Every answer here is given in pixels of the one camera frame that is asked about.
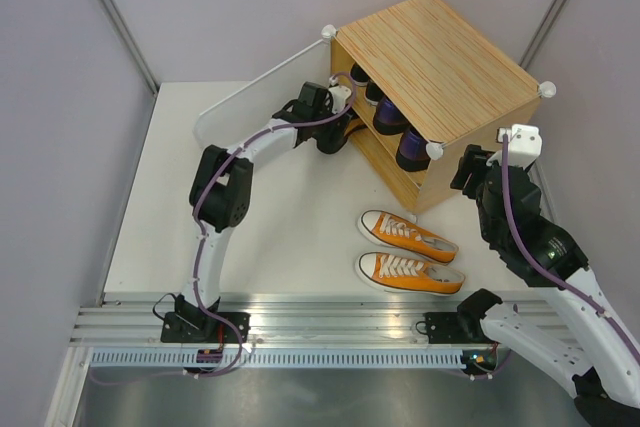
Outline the black canvas sneaker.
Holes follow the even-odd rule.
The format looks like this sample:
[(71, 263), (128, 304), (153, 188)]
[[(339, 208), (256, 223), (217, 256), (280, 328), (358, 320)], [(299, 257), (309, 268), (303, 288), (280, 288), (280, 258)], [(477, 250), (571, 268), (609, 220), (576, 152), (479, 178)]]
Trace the black canvas sneaker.
[(377, 106), (384, 96), (385, 94), (380, 87), (375, 82), (369, 80), (365, 88), (365, 101), (372, 106)]
[(349, 76), (358, 87), (366, 87), (370, 81), (370, 76), (357, 62), (352, 64)]

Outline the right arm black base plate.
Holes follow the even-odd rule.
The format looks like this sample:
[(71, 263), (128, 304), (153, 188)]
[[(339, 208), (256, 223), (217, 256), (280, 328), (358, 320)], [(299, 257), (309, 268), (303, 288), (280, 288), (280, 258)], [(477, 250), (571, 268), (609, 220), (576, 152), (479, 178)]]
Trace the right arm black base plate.
[(432, 345), (469, 342), (455, 312), (426, 312), (423, 318), (414, 324), (413, 329), (418, 334), (426, 336)]

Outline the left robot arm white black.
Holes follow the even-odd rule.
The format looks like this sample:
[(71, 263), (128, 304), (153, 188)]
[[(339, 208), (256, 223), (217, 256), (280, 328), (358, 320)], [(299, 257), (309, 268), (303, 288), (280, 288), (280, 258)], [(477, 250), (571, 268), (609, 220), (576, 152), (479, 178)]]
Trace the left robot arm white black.
[(296, 99), (247, 139), (205, 148), (189, 196), (199, 243), (191, 278), (164, 317), (164, 342), (211, 342), (220, 324), (231, 324), (218, 313), (220, 278), (231, 235), (250, 207), (254, 172), (309, 139), (323, 152), (344, 145), (357, 92), (351, 77), (344, 78), (347, 85), (337, 76), (328, 87), (304, 83)]

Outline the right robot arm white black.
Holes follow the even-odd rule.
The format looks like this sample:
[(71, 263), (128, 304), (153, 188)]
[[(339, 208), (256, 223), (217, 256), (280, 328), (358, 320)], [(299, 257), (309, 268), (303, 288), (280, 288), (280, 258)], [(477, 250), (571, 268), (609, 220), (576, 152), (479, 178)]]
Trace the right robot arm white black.
[(469, 145), (451, 188), (476, 203), (480, 232), (509, 271), (536, 291), (578, 342), (559, 341), (480, 289), (457, 307), (456, 328), (469, 342), (507, 347), (554, 380), (591, 426), (639, 423), (639, 343), (607, 301), (571, 235), (541, 214), (541, 191), (512, 148)]

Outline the purple loafer shoe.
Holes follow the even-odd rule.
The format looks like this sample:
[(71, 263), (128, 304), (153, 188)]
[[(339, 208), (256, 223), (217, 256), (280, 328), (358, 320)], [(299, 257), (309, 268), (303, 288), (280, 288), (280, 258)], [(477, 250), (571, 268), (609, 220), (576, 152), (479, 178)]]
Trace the purple loafer shoe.
[(426, 151), (427, 141), (414, 127), (408, 127), (402, 134), (395, 159), (397, 165), (406, 172), (427, 170), (431, 159)]
[(377, 103), (373, 126), (381, 135), (392, 136), (403, 133), (410, 122), (387, 96), (383, 96)]

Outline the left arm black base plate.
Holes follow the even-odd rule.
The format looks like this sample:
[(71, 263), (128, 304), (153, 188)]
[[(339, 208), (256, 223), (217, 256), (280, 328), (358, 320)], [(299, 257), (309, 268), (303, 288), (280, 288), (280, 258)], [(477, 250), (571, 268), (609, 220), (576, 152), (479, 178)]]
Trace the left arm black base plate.
[(237, 335), (233, 332), (233, 324), (240, 332), (242, 341), (248, 336), (250, 315), (244, 312), (219, 312), (226, 320), (222, 322), (198, 312), (195, 316), (167, 313), (163, 321), (160, 341), (162, 343), (181, 344), (226, 344), (236, 343)]

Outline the gold heeled shoe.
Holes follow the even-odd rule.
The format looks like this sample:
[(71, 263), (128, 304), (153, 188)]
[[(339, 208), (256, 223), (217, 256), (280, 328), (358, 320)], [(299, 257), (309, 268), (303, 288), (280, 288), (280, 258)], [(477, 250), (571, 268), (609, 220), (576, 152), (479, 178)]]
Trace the gold heeled shoe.
[(354, 133), (367, 129), (367, 125), (361, 120), (353, 121), (344, 134), (344, 139), (348, 140)]

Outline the wooden two-shelf shoe cabinet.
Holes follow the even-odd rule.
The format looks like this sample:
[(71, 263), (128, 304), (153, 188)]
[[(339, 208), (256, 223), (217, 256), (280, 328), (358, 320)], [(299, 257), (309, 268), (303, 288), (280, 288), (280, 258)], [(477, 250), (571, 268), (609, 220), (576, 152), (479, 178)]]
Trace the wooden two-shelf shoe cabinet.
[(528, 123), (556, 93), (444, 0), (405, 0), (340, 28), (327, 25), (322, 37), (331, 45), (332, 72), (361, 67), (435, 145), (427, 169), (404, 171), (395, 159), (401, 137), (375, 130), (375, 108), (358, 89), (354, 110), (367, 128), (352, 141), (413, 214), (453, 195), (450, 182), (468, 145), (495, 149), (499, 129)]

